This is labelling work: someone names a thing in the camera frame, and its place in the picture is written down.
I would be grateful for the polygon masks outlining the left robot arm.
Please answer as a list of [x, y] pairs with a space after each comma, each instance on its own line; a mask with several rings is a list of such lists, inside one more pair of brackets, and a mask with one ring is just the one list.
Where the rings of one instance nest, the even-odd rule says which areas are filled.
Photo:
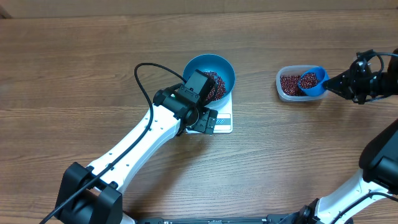
[[117, 145], [84, 167], [64, 173], [55, 206], [62, 223], [134, 223], [123, 211], [123, 194], [139, 169], [168, 140], [192, 129], [212, 134], [218, 112], [206, 106], [209, 87], [177, 84], [158, 91], [138, 125]]

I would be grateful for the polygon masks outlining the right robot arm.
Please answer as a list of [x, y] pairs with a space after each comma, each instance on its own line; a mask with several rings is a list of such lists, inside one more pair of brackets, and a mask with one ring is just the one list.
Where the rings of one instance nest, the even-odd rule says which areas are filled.
[[[397, 51], [388, 65], [372, 72], [368, 62], [386, 53], [358, 52], [345, 72], [322, 83], [322, 88], [363, 105], [397, 94]], [[352, 217], [370, 204], [397, 200], [397, 122], [394, 121], [364, 148], [359, 170], [332, 194], [315, 199], [292, 217], [292, 223], [352, 223]]]

